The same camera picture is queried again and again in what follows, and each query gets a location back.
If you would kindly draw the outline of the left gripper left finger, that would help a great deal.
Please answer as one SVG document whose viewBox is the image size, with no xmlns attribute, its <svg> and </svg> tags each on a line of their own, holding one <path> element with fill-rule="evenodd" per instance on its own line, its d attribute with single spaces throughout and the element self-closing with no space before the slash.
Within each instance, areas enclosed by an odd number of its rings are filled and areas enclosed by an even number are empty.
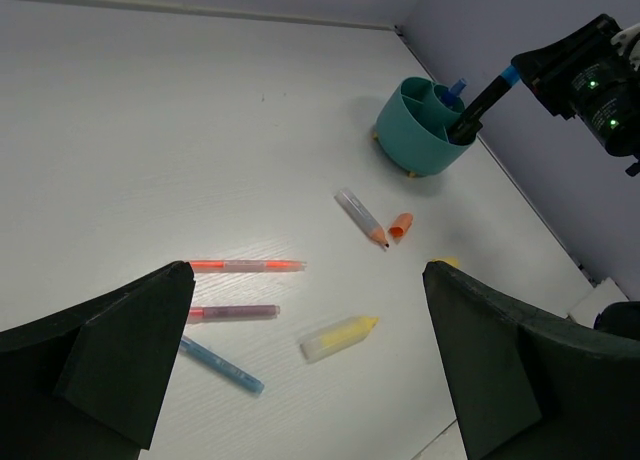
<svg viewBox="0 0 640 460">
<path fill-rule="evenodd" d="M 136 459 L 150 448 L 195 289 L 170 263 L 1 334 L 4 459 Z"/>
</svg>

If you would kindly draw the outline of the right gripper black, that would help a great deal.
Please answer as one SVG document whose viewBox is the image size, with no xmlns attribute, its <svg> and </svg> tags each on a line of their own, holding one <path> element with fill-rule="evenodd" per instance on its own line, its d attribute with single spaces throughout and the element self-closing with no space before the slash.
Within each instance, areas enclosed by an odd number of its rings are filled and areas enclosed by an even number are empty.
<svg viewBox="0 0 640 460">
<path fill-rule="evenodd" d="M 639 157 L 639 26 L 601 14 L 511 65 L 553 116 L 579 117 L 613 157 Z"/>
</svg>

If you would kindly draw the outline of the thin pink purple pen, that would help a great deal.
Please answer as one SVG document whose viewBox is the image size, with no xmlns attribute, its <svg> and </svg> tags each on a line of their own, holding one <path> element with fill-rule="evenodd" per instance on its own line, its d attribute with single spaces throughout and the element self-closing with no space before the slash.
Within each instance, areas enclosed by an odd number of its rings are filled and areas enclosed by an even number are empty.
<svg viewBox="0 0 640 460">
<path fill-rule="evenodd" d="M 277 305 L 202 306 L 189 310 L 190 323 L 267 320 L 278 317 Z"/>
</svg>

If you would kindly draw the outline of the blue black highlighter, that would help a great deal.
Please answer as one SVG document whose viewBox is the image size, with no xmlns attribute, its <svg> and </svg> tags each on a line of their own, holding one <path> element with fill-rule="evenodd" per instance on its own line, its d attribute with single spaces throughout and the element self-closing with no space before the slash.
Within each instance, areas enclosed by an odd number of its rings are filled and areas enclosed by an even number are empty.
<svg viewBox="0 0 640 460">
<path fill-rule="evenodd" d="M 464 110 L 458 120 L 447 130 L 450 144 L 471 144 L 482 129 L 482 116 L 492 108 L 520 80 L 512 65 L 496 77 Z"/>
</svg>

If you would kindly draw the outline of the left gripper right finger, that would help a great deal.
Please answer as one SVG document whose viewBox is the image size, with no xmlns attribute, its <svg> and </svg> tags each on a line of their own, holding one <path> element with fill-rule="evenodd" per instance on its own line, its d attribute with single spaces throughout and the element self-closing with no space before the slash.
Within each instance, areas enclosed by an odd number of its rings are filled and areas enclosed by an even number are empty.
<svg viewBox="0 0 640 460">
<path fill-rule="evenodd" d="M 637 303 L 585 327 L 442 261 L 423 283 L 468 458 L 638 457 Z"/>
</svg>

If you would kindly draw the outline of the grey marker orange tip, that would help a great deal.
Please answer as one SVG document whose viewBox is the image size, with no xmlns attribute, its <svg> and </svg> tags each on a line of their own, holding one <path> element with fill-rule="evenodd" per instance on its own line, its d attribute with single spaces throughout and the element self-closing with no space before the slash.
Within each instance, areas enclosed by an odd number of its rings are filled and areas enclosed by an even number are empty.
<svg viewBox="0 0 640 460">
<path fill-rule="evenodd" d="M 383 249 L 390 247 L 381 224 L 350 189 L 339 190 L 334 199 L 369 240 Z"/>
</svg>

